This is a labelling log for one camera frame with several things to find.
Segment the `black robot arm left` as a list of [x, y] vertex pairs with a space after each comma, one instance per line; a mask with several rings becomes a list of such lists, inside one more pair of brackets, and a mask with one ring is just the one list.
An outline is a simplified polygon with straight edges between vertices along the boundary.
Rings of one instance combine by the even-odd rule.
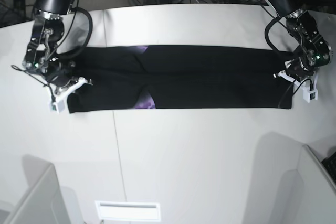
[[318, 31], [316, 20], [304, 9], [304, 0], [265, 0], [276, 16], [265, 28], [265, 39], [280, 58], [285, 56], [272, 44], [269, 31], [281, 19], [286, 20], [286, 31], [298, 43], [292, 58], [286, 64], [286, 74], [302, 80], [310, 77], [332, 59], [332, 48]]

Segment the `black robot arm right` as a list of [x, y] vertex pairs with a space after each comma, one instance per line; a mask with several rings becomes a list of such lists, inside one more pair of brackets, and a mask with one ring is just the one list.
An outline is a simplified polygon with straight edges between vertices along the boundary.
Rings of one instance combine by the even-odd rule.
[[[86, 48], [93, 31], [93, 20], [88, 11], [78, 6], [79, 0], [36, 0], [36, 10], [31, 38], [23, 59], [23, 67], [12, 66], [33, 78], [41, 76], [42, 84], [50, 92], [59, 95], [74, 92], [88, 81], [74, 74], [76, 66], [73, 59]], [[64, 43], [69, 33], [65, 31], [63, 16], [70, 13], [84, 14], [89, 30], [83, 45], [67, 53], [58, 54], [57, 49]]]

